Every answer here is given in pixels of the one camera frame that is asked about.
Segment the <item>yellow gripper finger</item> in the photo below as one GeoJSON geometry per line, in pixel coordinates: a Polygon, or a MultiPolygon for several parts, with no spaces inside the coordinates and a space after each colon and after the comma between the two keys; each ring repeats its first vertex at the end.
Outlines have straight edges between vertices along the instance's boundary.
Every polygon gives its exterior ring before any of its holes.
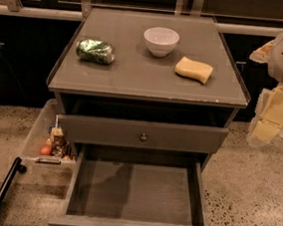
{"type": "Polygon", "coordinates": [[[283,138],[283,84],[272,91],[264,89],[259,95],[255,116],[249,124],[246,140],[254,148],[283,138]]]}
{"type": "Polygon", "coordinates": [[[264,64],[269,62],[269,55],[271,52],[273,41],[266,42],[262,47],[257,48],[253,51],[249,59],[258,64],[264,64]]]}

